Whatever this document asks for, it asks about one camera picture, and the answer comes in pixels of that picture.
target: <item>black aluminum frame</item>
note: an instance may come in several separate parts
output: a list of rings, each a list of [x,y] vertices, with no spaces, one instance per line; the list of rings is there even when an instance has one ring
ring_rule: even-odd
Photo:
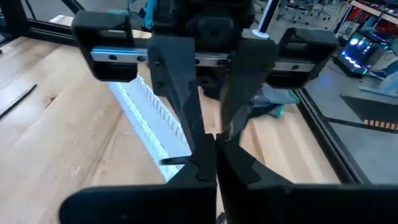
[[[61,0],[73,13],[83,10],[76,0]],[[0,31],[14,37],[29,37],[57,44],[76,46],[71,28],[28,19],[21,0],[0,0]],[[304,88],[295,91],[300,98],[300,112],[310,126],[337,176],[345,184],[369,184],[370,181],[349,154]]]

